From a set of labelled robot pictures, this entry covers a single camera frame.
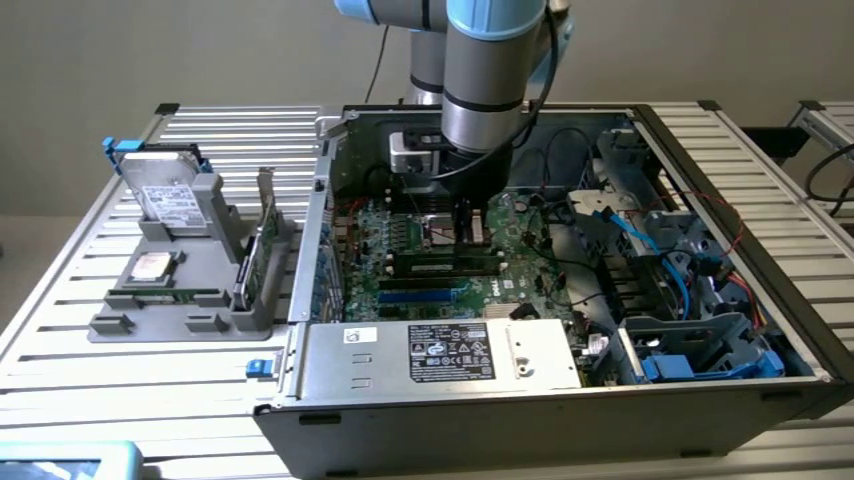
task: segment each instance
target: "hard drive label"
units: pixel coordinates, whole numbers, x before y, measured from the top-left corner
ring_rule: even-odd
[[[204,216],[190,186],[143,187],[143,192],[158,220],[167,227],[204,227]]]
[[[410,325],[408,348],[416,383],[495,380],[486,323]]]

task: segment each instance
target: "blue plastic latch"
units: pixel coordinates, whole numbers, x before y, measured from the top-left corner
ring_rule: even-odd
[[[643,359],[643,372],[651,382],[679,382],[694,379],[694,370],[685,355],[651,355]]]
[[[777,355],[777,352],[774,351],[765,352],[757,363],[759,365],[759,373],[757,377],[759,378],[777,378],[782,377],[786,373],[783,361],[779,359],[779,355]]]
[[[101,150],[104,151],[104,155],[107,155],[107,160],[109,160],[109,164],[112,165],[113,171],[121,175],[121,169],[119,168],[119,161],[116,160],[116,139],[112,137],[104,138],[101,140]]]
[[[246,378],[272,377],[272,360],[251,360],[246,364]]]
[[[141,140],[121,140],[116,145],[116,152],[139,152],[144,146]]]
[[[368,0],[335,0],[335,8],[338,8],[342,15],[376,24],[376,17]]]

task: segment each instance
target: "white wall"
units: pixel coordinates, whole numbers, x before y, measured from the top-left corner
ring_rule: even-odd
[[[555,100],[713,98],[783,122],[802,98],[854,99],[850,0],[577,0]],[[0,212],[81,214],[109,175],[97,145],[162,102],[358,102],[380,29],[332,0],[1,0]],[[390,36],[376,100],[404,91]]]

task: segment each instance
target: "power cord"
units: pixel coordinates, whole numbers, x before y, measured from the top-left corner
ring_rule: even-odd
[[[813,191],[813,181],[815,180],[815,176],[825,169],[827,165],[843,155],[851,153],[854,151],[854,143],[842,147],[839,150],[833,152],[810,170],[810,173],[806,174],[806,194],[813,200],[821,200],[823,202],[835,202],[837,206],[833,209],[831,216],[839,212],[843,203],[854,202],[854,197],[846,198],[846,195],[851,188],[854,188],[854,180],[849,182],[849,185],[842,190],[842,194],[838,197],[825,197],[823,195],[818,195]]]
[[[539,111],[543,108],[546,103],[546,99],[548,98],[548,93],[551,92],[551,86],[555,82],[555,75],[558,74],[558,63],[560,63],[560,55],[559,55],[559,45],[558,45],[558,25],[555,23],[555,16],[551,13],[551,9],[546,8],[546,23],[548,24],[548,33],[551,37],[551,50],[550,50],[550,65],[548,65],[548,77],[546,79],[546,84],[543,85],[543,91],[539,94],[539,99],[534,104],[534,108],[528,113],[528,118],[524,123],[519,126],[516,131],[507,137],[507,140],[502,142],[502,144],[484,153],[480,158],[474,160],[466,166],[458,168],[456,170],[451,170],[450,172],[440,173],[438,175],[431,175],[424,177],[427,180],[444,180],[446,178],[455,177],[456,175],[467,172],[472,168],[478,167],[482,163],[487,162],[495,156],[504,151],[507,147],[511,147],[516,137],[522,135],[526,130],[534,125],[536,122],[536,117],[539,116]]]
[[[839,193],[839,199],[837,200],[837,204],[833,207],[833,210],[830,210],[830,216],[835,217],[837,213],[839,213],[839,210],[842,210],[842,204],[845,203],[843,199],[847,199],[849,196],[849,192],[851,191],[851,188],[854,188],[854,180],[851,180],[851,182],[849,183],[847,187],[845,187],[842,189],[842,192]]]
[[[379,47],[379,55],[376,56],[376,67],[374,68],[374,77],[371,78],[371,85],[368,86],[368,93],[364,94],[364,102],[371,100],[371,93],[374,93],[374,85],[376,84],[376,77],[379,76],[379,67],[383,64],[383,56],[386,55],[386,41],[388,40],[388,25],[383,29],[383,40]]]

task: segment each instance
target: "green expansion card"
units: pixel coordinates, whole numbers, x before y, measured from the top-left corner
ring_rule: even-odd
[[[386,272],[387,252],[390,249],[396,254],[450,252],[454,242],[450,239],[444,242],[442,238],[452,234],[450,231],[434,233],[431,245],[430,241],[424,242],[423,219],[419,215],[391,214],[384,204],[368,202],[364,208],[354,212],[354,226],[347,229],[348,238],[343,239],[339,235],[339,241],[348,245],[343,269],[347,285],[346,321],[507,318],[510,311],[522,303],[532,304],[542,318],[571,318],[570,309],[555,305],[535,285],[535,279],[540,277],[547,290],[560,270],[522,243],[530,215],[535,213],[526,211],[527,208],[514,208],[514,204],[526,200],[527,197],[508,193],[490,204],[487,226],[492,234],[492,247],[503,252],[506,263],[500,273],[436,282],[451,288],[431,289],[431,280],[424,279],[420,292],[435,290],[438,295],[423,295],[426,299],[420,303],[395,303],[388,299],[398,297],[390,296],[384,297],[383,303],[379,301],[380,295],[387,294],[384,287],[394,284]],[[535,228],[539,228],[539,224],[539,218],[534,219]],[[396,293],[406,294],[407,291],[396,290],[387,295]],[[563,292],[555,294],[555,299],[567,302]]]

